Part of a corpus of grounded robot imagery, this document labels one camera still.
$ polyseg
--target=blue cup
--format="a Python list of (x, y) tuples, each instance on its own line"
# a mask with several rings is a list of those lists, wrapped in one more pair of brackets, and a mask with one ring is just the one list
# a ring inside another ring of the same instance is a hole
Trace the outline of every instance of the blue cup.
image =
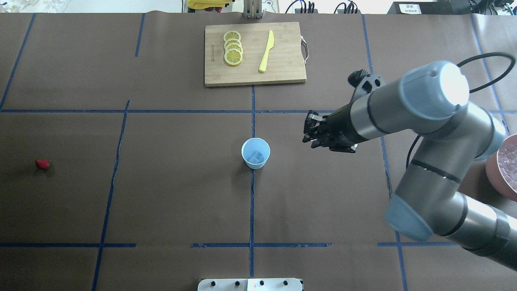
[(262, 168), (269, 158), (271, 150), (269, 145), (262, 138), (254, 137), (248, 139), (240, 150), (242, 158), (248, 167), (257, 170)]

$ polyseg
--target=cutting board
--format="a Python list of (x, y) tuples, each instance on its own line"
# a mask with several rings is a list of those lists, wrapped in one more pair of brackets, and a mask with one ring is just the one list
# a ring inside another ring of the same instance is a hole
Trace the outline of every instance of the cutting board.
[[(267, 70), (259, 72), (269, 31), (275, 46), (269, 51)], [(238, 66), (224, 62), (223, 35), (238, 31), (244, 58)], [(298, 22), (208, 25), (205, 27), (205, 86), (239, 86), (254, 84), (302, 83), (307, 80), (301, 54)]]

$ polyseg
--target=strawberry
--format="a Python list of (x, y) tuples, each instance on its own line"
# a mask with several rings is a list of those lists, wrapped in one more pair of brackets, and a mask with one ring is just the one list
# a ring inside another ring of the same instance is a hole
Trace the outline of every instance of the strawberry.
[(50, 162), (47, 159), (41, 158), (36, 160), (36, 167), (40, 170), (46, 170), (50, 167)]

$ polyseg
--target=pink bowl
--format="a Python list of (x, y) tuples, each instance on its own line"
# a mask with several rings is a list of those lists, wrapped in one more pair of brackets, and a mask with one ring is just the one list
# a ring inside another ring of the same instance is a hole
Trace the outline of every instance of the pink bowl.
[(505, 139), (501, 148), (486, 160), (485, 168), (492, 186), (517, 201), (517, 135)]

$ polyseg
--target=yellow knife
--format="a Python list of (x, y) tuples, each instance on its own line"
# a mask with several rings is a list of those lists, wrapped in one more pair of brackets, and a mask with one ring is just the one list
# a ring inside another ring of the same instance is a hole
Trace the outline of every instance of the yellow knife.
[(259, 72), (265, 72), (267, 68), (267, 58), (269, 57), (269, 50), (273, 48), (275, 45), (275, 35), (273, 31), (269, 31), (269, 37), (267, 38), (266, 51), (264, 51), (264, 56), (262, 57), (262, 61), (260, 62), (260, 66), (258, 66)]

